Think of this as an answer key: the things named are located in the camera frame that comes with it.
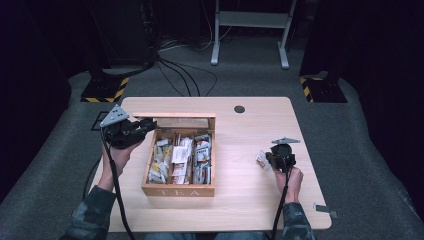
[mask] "sleeve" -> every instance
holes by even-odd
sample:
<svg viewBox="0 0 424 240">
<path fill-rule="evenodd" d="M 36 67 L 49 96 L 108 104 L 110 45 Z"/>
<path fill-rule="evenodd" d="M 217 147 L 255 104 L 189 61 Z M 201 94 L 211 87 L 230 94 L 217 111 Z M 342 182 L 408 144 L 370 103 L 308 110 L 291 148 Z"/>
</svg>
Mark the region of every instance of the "sleeve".
<svg viewBox="0 0 424 240">
<path fill-rule="evenodd" d="M 95 186 L 72 214 L 71 224 L 60 240 L 106 239 L 116 196 Z"/>
<path fill-rule="evenodd" d="M 283 217 L 283 240 L 316 240 L 300 203 L 285 204 L 283 206 Z"/>
</svg>

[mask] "yellow and black tape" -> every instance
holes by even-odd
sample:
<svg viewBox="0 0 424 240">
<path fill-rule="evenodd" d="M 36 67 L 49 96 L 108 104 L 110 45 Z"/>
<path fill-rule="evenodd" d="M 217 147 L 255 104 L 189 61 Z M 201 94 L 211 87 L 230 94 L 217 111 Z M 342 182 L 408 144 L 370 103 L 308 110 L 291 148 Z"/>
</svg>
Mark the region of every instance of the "yellow and black tape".
<svg viewBox="0 0 424 240">
<path fill-rule="evenodd" d="M 99 97 L 81 97 L 81 102 L 117 102 L 121 98 L 122 94 L 124 93 L 125 87 L 127 86 L 128 78 L 125 78 L 122 80 L 121 84 L 119 85 L 118 90 L 116 91 L 115 95 L 112 95 L 112 97 L 109 98 L 99 98 Z"/>
</svg>

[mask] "black curtain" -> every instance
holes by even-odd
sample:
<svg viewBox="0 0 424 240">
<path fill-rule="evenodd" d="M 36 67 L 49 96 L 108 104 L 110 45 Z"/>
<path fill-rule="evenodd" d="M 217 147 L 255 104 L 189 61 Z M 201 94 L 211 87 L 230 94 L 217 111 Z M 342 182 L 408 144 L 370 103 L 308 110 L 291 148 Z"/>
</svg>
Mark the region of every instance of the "black curtain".
<svg viewBox="0 0 424 240">
<path fill-rule="evenodd" d="M 2 201 L 66 110 L 68 79 L 88 70 L 83 41 L 109 66 L 83 0 L 2 1 L 0 29 Z"/>
<path fill-rule="evenodd" d="M 300 70 L 300 75 L 341 70 L 340 77 L 359 94 L 371 140 L 421 219 L 423 11 L 422 1 L 321 0 Z M 344 62 L 341 69 L 336 60 Z"/>
</svg>

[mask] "wooden crate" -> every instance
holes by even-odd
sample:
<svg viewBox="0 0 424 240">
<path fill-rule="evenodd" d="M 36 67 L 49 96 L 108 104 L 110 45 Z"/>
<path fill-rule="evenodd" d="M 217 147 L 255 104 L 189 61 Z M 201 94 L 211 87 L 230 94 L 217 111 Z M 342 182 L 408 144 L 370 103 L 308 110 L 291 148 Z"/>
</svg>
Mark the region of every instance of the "wooden crate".
<svg viewBox="0 0 424 240">
<path fill-rule="evenodd" d="M 153 118 L 157 121 L 157 129 L 154 130 L 153 138 L 148 156 L 148 163 L 143 174 L 141 188 L 146 196 L 169 196 L 169 197 L 213 197 L 215 193 L 215 122 L 214 113 L 133 113 L 136 118 Z M 166 184 L 150 183 L 149 171 L 154 162 L 154 146 L 161 138 L 173 139 L 178 134 L 181 137 L 195 137 L 204 134 L 211 136 L 211 173 L 210 184 L 173 184 L 172 172 L 173 164 L 170 164 L 168 171 L 168 180 Z"/>
</svg>

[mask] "metal frame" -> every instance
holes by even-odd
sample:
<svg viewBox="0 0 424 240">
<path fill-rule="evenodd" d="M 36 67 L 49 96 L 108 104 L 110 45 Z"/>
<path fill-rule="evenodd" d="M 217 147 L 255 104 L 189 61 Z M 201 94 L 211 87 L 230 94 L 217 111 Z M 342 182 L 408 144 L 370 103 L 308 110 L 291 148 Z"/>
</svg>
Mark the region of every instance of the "metal frame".
<svg viewBox="0 0 424 240">
<path fill-rule="evenodd" d="M 263 27 L 263 28 L 281 28 L 285 29 L 281 41 L 278 42 L 278 51 L 280 53 L 281 67 L 289 68 L 285 45 L 293 18 L 294 8 L 297 0 L 292 0 L 290 11 L 288 13 L 253 13 L 253 12 L 230 12 L 220 11 L 219 0 L 216 0 L 215 6 L 215 42 L 212 50 L 212 65 L 218 65 L 219 57 L 219 27 L 220 26 L 238 26 L 238 27 Z"/>
</svg>

